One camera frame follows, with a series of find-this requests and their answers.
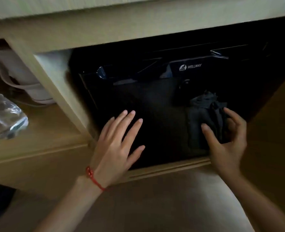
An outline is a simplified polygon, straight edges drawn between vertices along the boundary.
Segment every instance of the red bracelet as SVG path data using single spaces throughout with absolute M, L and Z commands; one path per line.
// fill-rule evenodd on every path
M 106 190 L 106 188 L 102 187 L 100 183 L 97 182 L 97 180 L 93 177 L 93 170 L 90 169 L 90 166 L 86 168 L 86 173 L 90 177 L 90 179 L 93 181 L 94 184 L 96 184 L 102 191 Z

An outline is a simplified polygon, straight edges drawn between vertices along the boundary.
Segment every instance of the hand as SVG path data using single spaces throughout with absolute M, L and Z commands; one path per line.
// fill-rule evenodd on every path
M 221 178 L 240 174 L 240 160 L 247 147 L 247 123 L 234 111 L 224 108 L 228 129 L 232 134 L 231 142 L 220 144 L 211 128 L 202 124 L 202 132 L 210 148 L 210 159 Z
M 134 116 L 135 111 L 127 115 L 125 110 L 116 119 L 112 117 L 102 129 L 90 164 L 94 170 L 94 179 L 102 187 L 109 186 L 121 177 L 139 159 L 145 149 L 144 145 L 140 146 L 129 156 L 129 150 L 143 123 L 142 119 L 132 126 L 122 141 Z

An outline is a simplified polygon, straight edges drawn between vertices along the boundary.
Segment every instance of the wooden shelf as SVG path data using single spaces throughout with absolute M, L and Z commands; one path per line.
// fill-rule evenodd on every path
M 10 140 L 0 140 L 0 162 L 87 146 L 87 140 L 58 105 L 20 105 L 29 119 L 27 129 Z

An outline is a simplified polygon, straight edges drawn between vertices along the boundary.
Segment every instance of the person's left hand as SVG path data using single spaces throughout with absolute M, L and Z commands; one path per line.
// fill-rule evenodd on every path
M 142 119 L 136 121 L 122 141 L 134 116 L 135 111 L 127 115 L 127 110 L 125 110 L 116 119 L 112 117 L 102 129 L 90 164 L 94 170 L 94 179 L 102 187 L 109 186 L 121 177 L 139 159 L 145 149 L 142 145 L 129 156 L 129 150 L 143 123 Z

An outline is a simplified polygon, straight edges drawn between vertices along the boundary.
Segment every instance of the transparent plastic packaging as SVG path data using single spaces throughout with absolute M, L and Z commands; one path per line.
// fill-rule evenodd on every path
M 26 114 L 0 94 L 0 139 L 11 139 L 29 124 Z

